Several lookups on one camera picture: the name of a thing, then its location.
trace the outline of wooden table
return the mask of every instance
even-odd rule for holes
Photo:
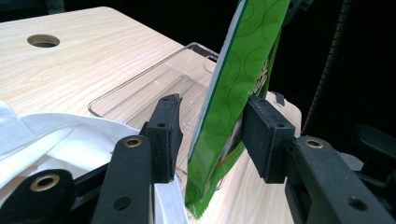
[[[38,48],[28,43],[31,35],[52,35],[60,44]],[[90,115],[92,100],[182,47],[108,7],[0,23],[0,100],[20,115]],[[267,99],[273,102],[273,97],[270,93]],[[278,109],[299,131],[298,108],[287,103]],[[183,145],[177,158],[184,168],[189,145]],[[283,188],[265,185],[244,153],[204,216],[191,218],[191,223],[291,223]]]

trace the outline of green packaging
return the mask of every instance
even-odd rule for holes
[[[189,155],[185,204],[195,217],[203,214],[245,148],[240,118],[249,95],[265,97],[289,3],[242,0],[234,13]]]

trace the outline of round hole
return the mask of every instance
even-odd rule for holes
[[[53,178],[45,178],[45,179],[42,179],[42,180],[40,180],[38,183],[37,183],[37,185],[39,186],[39,187],[44,187],[44,186],[47,186],[48,184],[50,184],[50,183],[52,183],[53,182]]]
[[[367,210],[367,205],[362,202],[360,199],[358,199],[357,197],[350,197],[347,199],[347,203],[352,206],[355,209],[358,209],[360,211],[365,211]]]
[[[142,144],[142,140],[138,138],[128,138],[124,141],[126,147],[138,147]]]
[[[27,42],[38,48],[53,48],[58,46],[61,41],[53,35],[31,35]]]
[[[60,177],[58,175],[43,175],[35,179],[35,181],[30,185],[30,190],[32,191],[44,191],[53,188],[58,184]]]
[[[305,141],[305,143],[309,146],[309,147],[314,147],[314,148],[323,148],[323,143],[321,143],[318,140],[314,140],[314,139],[308,139]]]
[[[116,209],[117,211],[122,211],[127,209],[130,205],[131,205],[131,199],[128,197],[122,197],[122,198],[118,198],[114,204],[113,207],[114,209]]]

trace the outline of light wood grain surface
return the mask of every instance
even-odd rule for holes
[[[39,34],[58,37],[60,45],[44,49],[27,42],[30,35]],[[20,115],[44,111],[90,115],[88,104],[91,101],[182,47],[108,7],[3,22],[0,23],[0,100]],[[193,53],[187,53],[183,57],[193,61],[202,60]],[[140,78],[128,90],[128,94],[141,99],[138,104],[141,105],[158,97],[158,87],[150,86],[153,81],[163,86],[172,86],[178,83],[180,74],[187,74],[192,80],[189,81],[191,86],[178,83],[178,90],[186,89],[185,97],[191,99],[183,102],[180,121],[185,137],[177,158],[177,172],[182,177],[183,189],[186,184],[185,171],[191,134],[204,98],[202,88],[207,87],[210,80],[210,77],[195,75],[195,72],[203,68],[210,71],[214,65],[209,60],[178,64],[178,71],[169,70],[167,76],[153,79]],[[139,91],[145,85],[153,91]],[[273,102],[274,95],[269,93],[267,100]],[[115,102],[110,105],[101,104],[101,107],[95,109],[114,104]],[[139,128],[140,123],[137,121],[150,116],[147,111],[154,105],[149,104],[147,110],[141,111],[136,106],[138,109],[135,115],[123,115],[118,110],[110,111],[108,113],[111,116],[106,114],[104,117],[131,122],[130,125]],[[287,103],[281,107],[276,105],[276,108],[300,130],[301,113],[297,107]],[[265,185],[246,152],[224,179],[204,216],[200,220],[191,217],[191,223],[291,222],[284,186]]]

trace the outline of black cable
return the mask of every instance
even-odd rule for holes
[[[307,135],[312,123],[314,122],[315,115],[318,112],[320,101],[326,90],[327,83],[329,82],[330,76],[332,74],[332,67],[335,62],[339,45],[341,42],[341,36],[344,32],[344,26],[347,20],[347,14],[349,13],[349,7],[352,0],[344,0],[341,5],[340,14],[338,15],[337,24],[335,25],[335,31],[332,36],[332,44],[330,46],[329,54],[327,56],[327,61],[323,69],[323,73],[318,84],[317,91],[315,93],[314,100],[309,108],[308,116],[306,117],[305,124],[301,135]]]

